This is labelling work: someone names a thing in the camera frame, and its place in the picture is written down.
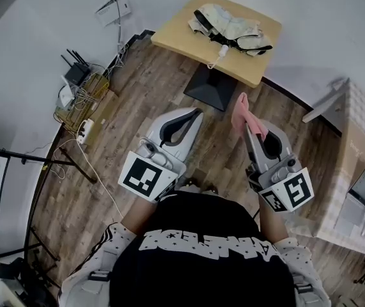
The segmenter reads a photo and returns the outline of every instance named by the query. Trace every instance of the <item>power strip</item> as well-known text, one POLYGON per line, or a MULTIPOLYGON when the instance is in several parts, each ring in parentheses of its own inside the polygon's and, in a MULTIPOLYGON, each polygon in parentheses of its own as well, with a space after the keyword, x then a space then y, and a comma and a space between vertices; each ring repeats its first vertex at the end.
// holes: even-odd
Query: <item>power strip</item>
POLYGON ((82 123, 82 128, 79 131, 79 135, 77 136, 77 142, 80 143, 81 145, 84 144, 84 142, 86 142, 88 134, 91 131, 91 128, 94 125, 94 121, 88 119, 85 120, 82 123))

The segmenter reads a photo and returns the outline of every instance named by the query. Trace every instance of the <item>sleeve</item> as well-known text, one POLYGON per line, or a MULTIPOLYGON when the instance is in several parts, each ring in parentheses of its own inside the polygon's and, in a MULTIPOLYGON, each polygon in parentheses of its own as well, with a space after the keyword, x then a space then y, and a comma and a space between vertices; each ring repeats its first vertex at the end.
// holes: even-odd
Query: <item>sleeve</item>
POLYGON ((134 240, 136 235, 120 223, 109 225, 100 241, 91 249, 87 258, 63 281, 59 292, 59 305, 66 306, 67 298, 73 287, 88 279, 92 272, 108 274, 118 257, 134 240))
POLYGON ((310 250, 299 246, 296 238, 283 239, 274 246, 293 276, 297 307, 330 307, 330 299, 311 262, 310 250))

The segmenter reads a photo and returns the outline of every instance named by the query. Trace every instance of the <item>wooden floor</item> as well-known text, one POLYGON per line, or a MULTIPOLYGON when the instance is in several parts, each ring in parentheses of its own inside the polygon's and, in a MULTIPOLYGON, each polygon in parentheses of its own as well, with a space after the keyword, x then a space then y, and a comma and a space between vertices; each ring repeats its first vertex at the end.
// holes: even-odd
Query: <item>wooden floor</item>
MULTIPOLYGON (((186 162, 187 175, 194 175, 204 186, 208 182, 217 184, 221 195, 255 213, 258 202, 244 171, 249 164, 245 145, 230 124, 234 101, 244 91, 249 97, 250 110, 282 128, 302 165, 309 168, 316 197, 303 207, 302 213, 314 218, 328 185, 326 175, 334 168, 340 138, 320 120, 302 123, 306 110, 266 84, 251 89, 239 83, 225 113, 185 96, 184 87, 197 66, 198 62, 154 47, 145 38, 131 46, 125 67, 115 71, 111 89, 120 97, 120 106, 86 153, 121 212, 125 214, 134 199, 132 193, 117 184, 128 151, 136 148, 139 138, 158 115, 194 106, 200 107, 205 115, 186 162)), ((69 142, 66 148, 86 168, 77 145, 69 142)), ((104 228, 114 221, 120 221, 120 217, 101 185, 90 185, 75 168, 66 169, 64 180, 51 173, 33 220, 38 235, 61 259, 58 268, 50 272, 51 278, 61 283, 89 253, 104 228)), ((331 299, 336 301, 343 294, 364 305, 364 286, 352 282, 364 270, 364 256, 320 239, 299 239, 310 248, 331 299)), ((52 263, 43 251, 40 259, 45 267, 52 263)))

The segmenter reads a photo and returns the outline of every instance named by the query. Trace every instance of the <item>black t-shirt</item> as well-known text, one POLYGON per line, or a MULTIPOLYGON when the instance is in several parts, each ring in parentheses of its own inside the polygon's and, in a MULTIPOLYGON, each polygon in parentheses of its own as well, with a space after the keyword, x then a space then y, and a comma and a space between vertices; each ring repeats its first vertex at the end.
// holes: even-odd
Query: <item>black t-shirt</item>
POLYGON ((111 306, 295 306, 287 265, 245 208, 217 196, 175 194, 159 203, 144 237, 134 239, 115 263, 111 306))

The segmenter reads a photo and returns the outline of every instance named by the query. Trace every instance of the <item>pink cloth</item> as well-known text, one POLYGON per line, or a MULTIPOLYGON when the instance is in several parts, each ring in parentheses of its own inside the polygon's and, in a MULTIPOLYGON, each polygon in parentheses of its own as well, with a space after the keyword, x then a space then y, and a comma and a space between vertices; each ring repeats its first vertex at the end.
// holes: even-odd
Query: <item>pink cloth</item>
POLYGON ((265 140, 268 133, 268 129, 260 119, 249 111, 249 102, 244 92, 239 95, 235 108, 233 108, 231 123, 233 128, 242 137, 244 135, 245 123, 249 126, 252 134, 261 134, 262 140, 265 140))

